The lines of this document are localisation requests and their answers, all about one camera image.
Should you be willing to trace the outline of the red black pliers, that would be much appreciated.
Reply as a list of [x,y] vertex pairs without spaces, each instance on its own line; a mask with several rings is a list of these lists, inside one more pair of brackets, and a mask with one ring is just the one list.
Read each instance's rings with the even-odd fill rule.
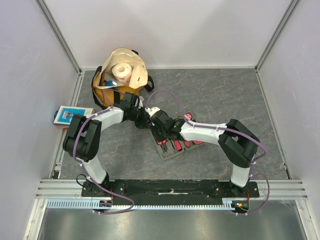
[[168,143],[168,140],[166,140],[166,139],[157,142],[157,145],[160,146],[160,148],[161,148],[161,150],[162,150],[162,152],[163,152],[164,154],[167,154],[168,151],[169,151],[169,150],[168,150],[167,143]]

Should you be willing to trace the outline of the long red handled screwdriver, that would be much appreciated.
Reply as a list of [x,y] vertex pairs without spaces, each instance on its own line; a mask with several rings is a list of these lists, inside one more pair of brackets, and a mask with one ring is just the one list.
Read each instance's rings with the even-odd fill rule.
[[174,145],[175,145],[175,148],[178,150],[178,151],[181,151],[183,148],[180,144],[180,142],[178,140],[175,140],[174,141]]

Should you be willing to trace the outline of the grey plastic tool case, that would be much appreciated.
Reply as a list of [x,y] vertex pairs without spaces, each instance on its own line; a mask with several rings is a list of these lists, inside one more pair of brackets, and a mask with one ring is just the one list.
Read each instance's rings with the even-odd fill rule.
[[186,120],[193,119],[189,112],[183,117],[172,118],[162,110],[150,117],[150,131],[162,160],[173,158],[185,150],[192,150],[204,144],[203,141],[185,140],[180,135],[179,131]]

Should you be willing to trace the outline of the red tape measure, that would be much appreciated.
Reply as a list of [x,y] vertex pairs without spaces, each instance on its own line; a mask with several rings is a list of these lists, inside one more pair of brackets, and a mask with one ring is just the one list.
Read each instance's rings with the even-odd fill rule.
[[195,144],[195,145],[201,145],[201,144],[204,143],[203,141],[198,141],[198,140],[193,140],[192,142],[193,142],[193,144]]

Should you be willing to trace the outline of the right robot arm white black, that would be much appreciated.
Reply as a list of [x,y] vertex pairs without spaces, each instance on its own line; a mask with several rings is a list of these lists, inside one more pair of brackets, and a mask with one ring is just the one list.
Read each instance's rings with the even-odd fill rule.
[[173,119],[158,107],[147,110],[147,115],[151,122],[150,129],[158,142],[199,141],[220,146],[232,163],[230,193],[240,197],[247,191],[251,162],[260,140],[240,121],[231,119],[228,123],[207,124],[185,118]]

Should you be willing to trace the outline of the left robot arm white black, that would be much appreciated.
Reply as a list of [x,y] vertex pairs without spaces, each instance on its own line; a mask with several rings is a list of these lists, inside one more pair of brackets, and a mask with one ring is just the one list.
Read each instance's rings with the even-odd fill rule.
[[98,158],[101,133],[125,121],[134,122],[137,128],[148,125],[143,100],[130,92],[125,92],[123,99],[102,111],[89,116],[74,115],[63,140],[63,150],[79,163],[98,196],[110,192],[109,175]]

